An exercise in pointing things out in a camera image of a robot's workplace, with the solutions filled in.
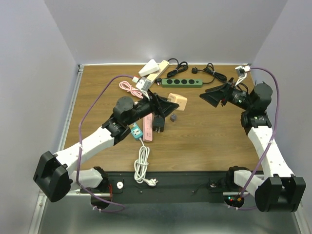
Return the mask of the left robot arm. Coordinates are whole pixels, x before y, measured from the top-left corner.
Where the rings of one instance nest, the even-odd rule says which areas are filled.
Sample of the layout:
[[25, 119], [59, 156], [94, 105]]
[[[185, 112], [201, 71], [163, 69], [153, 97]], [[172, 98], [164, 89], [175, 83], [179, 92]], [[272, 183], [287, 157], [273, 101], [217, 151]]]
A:
[[64, 198], [70, 190], [78, 186], [94, 188], [104, 192], [108, 188], [108, 179], [103, 177], [100, 169], [81, 171], [81, 163], [97, 153], [115, 146], [124, 140], [131, 132], [130, 125], [148, 114], [167, 117], [179, 105], [151, 93], [138, 102], [131, 97], [121, 97], [110, 118], [95, 132], [69, 148], [51, 153], [43, 153], [35, 170], [34, 182], [51, 202]]

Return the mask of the pink power strip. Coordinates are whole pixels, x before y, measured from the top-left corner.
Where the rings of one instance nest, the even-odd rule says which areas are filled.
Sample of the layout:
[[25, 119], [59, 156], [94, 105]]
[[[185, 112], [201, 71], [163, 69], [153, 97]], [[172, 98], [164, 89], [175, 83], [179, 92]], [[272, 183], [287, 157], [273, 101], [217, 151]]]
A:
[[143, 141], [153, 141], [153, 114], [148, 114], [143, 118]]

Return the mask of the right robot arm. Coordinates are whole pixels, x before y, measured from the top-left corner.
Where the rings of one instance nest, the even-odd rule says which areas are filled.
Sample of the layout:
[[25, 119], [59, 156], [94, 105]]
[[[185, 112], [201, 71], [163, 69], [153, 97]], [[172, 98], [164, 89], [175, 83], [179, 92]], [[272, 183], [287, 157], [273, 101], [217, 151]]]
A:
[[296, 177], [286, 164], [274, 139], [274, 128], [266, 113], [273, 91], [266, 83], [257, 84], [248, 93], [232, 82], [207, 89], [200, 98], [214, 107], [231, 103], [241, 109], [241, 125], [252, 142], [263, 169], [263, 178], [244, 167], [233, 166], [227, 171], [224, 184], [229, 190], [241, 188], [236, 198], [240, 202], [245, 192], [255, 198], [261, 212], [296, 212], [306, 188], [304, 178]]

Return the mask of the small grey plug adapter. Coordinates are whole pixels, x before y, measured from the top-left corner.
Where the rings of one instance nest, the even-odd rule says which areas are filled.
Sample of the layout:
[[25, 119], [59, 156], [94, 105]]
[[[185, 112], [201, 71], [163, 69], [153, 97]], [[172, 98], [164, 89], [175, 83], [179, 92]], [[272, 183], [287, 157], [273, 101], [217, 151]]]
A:
[[175, 122], [175, 121], [176, 121], [176, 119], [177, 119], [177, 115], [175, 115], [175, 114], [171, 114], [171, 116], [170, 116], [170, 120], [171, 120], [172, 122]]

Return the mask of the black charger block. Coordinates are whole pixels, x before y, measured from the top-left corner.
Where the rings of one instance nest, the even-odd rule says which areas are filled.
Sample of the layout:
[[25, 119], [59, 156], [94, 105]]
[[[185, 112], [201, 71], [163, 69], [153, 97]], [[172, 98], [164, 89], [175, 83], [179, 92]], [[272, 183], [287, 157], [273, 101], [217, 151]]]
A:
[[165, 118], [154, 116], [152, 123], [152, 130], [154, 132], [160, 133], [164, 132]]

